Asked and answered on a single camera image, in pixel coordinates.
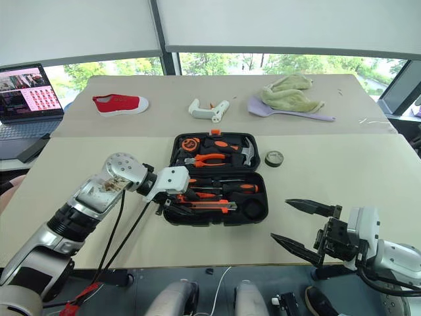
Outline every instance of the red sneaker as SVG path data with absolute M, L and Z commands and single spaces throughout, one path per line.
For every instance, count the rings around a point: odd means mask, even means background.
M 137 114 L 144 112 L 149 102 L 144 97 L 132 97 L 130 95 L 108 94 L 92 97 L 99 114 L 111 117 L 120 114 Z

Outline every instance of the laptop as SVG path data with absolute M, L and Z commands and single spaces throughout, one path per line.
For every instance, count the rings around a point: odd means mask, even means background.
M 63 115 L 41 64 L 0 68 L 0 160 L 16 159 Z

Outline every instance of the shoe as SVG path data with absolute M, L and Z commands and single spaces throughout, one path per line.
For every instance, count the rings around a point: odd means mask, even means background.
M 305 305 L 314 316 L 338 316 L 329 299 L 318 288 L 309 286 L 304 293 Z

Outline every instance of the purple spatula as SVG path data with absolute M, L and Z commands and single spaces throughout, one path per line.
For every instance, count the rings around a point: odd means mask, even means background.
M 335 117 L 327 117 L 326 115 L 318 115 L 312 113 L 303 113 L 303 112 L 294 112 L 294 111 L 282 111 L 282 110 L 273 110 L 269 105 L 264 104 L 261 100 L 257 97 L 253 96 L 249 99 L 247 104 L 247 109 L 250 113 L 254 115 L 258 115 L 260 117 L 268 117 L 272 114 L 289 114 L 289 115 L 297 115 L 298 117 L 308 117 L 309 119 L 314 120 L 326 120 L 328 122 L 334 122 L 336 120 Z

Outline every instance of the black toolbox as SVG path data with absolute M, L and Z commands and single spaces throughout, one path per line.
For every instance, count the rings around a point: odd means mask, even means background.
M 254 149 L 252 157 L 250 144 Z M 195 167 L 191 161 L 195 157 L 205 158 L 198 164 L 206 165 Z M 221 133 L 219 130 L 212 130 L 211 133 L 180 134 L 174 140 L 170 166 L 185 165 L 191 178 L 189 188 L 195 194 L 201 194 L 201 197 L 199 200 L 189 199 L 187 193 L 178 196 L 170 206 L 161 208 L 165 219 L 174 225 L 190 226 L 208 226 L 211 223 L 236 226 L 263 221 L 268 215 L 268 198 L 263 178 L 255 172 L 259 164 L 257 143 L 250 134 Z M 194 183 L 195 179 L 201 181 L 201 184 Z M 230 209 L 206 209 L 214 205 L 209 202 L 223 205 L 224 201 L 228 202 Z M 177 207 L 187 207 L 189 211 L 178 211 Z

